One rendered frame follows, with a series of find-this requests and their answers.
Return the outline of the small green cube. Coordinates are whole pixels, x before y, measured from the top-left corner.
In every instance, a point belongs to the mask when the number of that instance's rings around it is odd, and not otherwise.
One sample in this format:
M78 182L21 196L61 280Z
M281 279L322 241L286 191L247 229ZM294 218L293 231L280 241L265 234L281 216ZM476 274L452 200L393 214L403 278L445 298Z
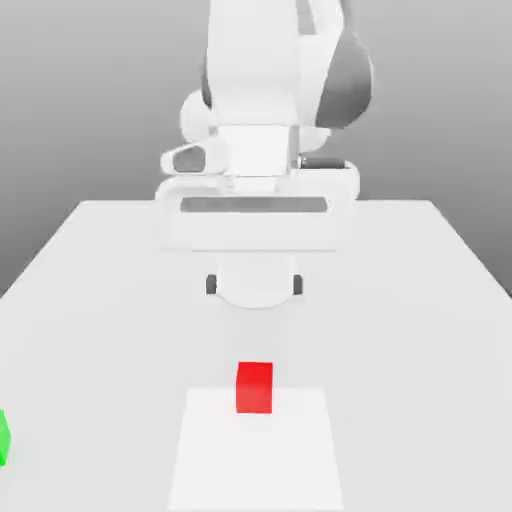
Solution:
M5 415L0 409L0 467L4 467L8 460L11 445L11 431Z

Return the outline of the small red cube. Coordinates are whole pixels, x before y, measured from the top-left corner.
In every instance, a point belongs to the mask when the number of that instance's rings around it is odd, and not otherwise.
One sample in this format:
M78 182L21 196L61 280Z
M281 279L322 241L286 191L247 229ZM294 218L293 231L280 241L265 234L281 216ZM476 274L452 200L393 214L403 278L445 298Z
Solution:
M236 376L236 411L239 414L271 414L273 364L239 362Z

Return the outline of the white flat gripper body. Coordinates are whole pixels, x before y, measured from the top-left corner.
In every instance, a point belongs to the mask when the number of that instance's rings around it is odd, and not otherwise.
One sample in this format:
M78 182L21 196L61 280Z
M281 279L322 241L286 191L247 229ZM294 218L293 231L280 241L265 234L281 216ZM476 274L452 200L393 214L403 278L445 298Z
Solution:
M176 251L335 251L350 236L360 174L348 161L268 178L185 175L155 196L161 246Z

